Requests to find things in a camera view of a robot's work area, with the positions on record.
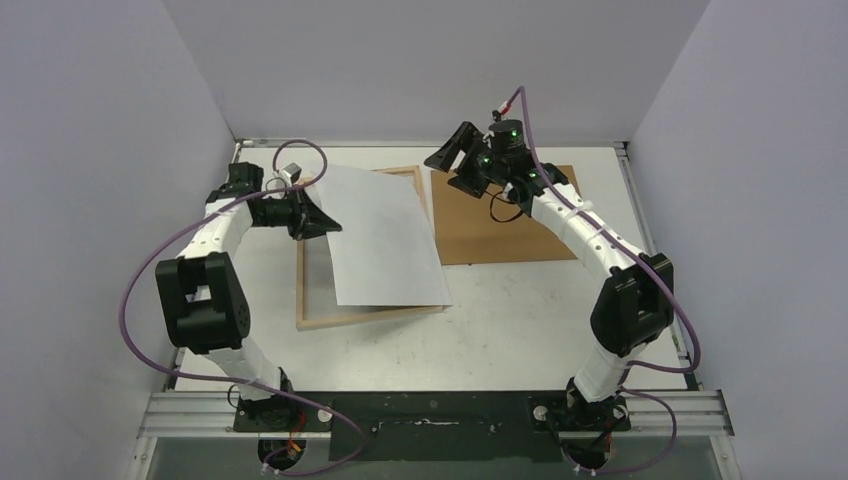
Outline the glossy photo print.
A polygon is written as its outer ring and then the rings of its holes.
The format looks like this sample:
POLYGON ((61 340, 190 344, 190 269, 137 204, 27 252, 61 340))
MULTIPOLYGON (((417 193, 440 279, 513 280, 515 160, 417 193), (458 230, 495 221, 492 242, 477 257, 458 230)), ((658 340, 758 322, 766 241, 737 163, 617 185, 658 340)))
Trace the glossy photo print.
POLYGON ((338 304, 452 304, 433 229, 411 181, 331 165, 315 189, 322 210, 342 226, 327 235, 338 304))

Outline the white wooden picture frame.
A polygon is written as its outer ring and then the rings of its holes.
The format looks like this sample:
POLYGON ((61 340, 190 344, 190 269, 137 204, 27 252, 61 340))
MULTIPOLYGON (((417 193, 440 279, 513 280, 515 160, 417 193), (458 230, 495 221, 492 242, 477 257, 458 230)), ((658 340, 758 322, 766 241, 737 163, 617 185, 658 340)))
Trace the white wooden picture frame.
POLYGON ((444 309, 444 306, 338 305, 326 238, 297 245, 296 328, 299 331, 438 314, 444 309))

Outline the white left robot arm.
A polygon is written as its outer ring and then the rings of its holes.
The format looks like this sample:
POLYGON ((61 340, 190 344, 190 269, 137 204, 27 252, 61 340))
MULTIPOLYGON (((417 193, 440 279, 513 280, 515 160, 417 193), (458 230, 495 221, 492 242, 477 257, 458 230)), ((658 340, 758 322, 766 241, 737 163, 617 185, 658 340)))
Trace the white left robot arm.
POLYGON ((301 412, 285 372, 251 339, 251 311, 233 259, 252 228, 283 227, 295 241, 341 231, 304 187, 295 163, 278 171, 279 196, 264 195, 264 171, 234 164, 205 202, 204 224, 173 259, 156 265, 155 280, 170 341, 214 363, 236 384, 240 410, 282 431, 301 412))

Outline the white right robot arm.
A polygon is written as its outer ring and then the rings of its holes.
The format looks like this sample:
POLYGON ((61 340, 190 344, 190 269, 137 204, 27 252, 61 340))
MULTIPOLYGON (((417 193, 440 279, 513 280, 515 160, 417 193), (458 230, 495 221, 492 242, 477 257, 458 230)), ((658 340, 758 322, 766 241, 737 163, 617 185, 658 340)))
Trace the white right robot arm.
POLYGON ((599 281, 590 315, 594 345, 570 381, 577 394, 565 402, 572 425, 593 427, 630 364, 673 321, 667 297, 671 262, 646 255, 609 228, 558 167, 539 160, 519 120, 495 122, 486 132, 465 121, 424 164, 448 174, 448 185, 475 198, 492 185, 502 188, 510 203, 553 233, 599 281))

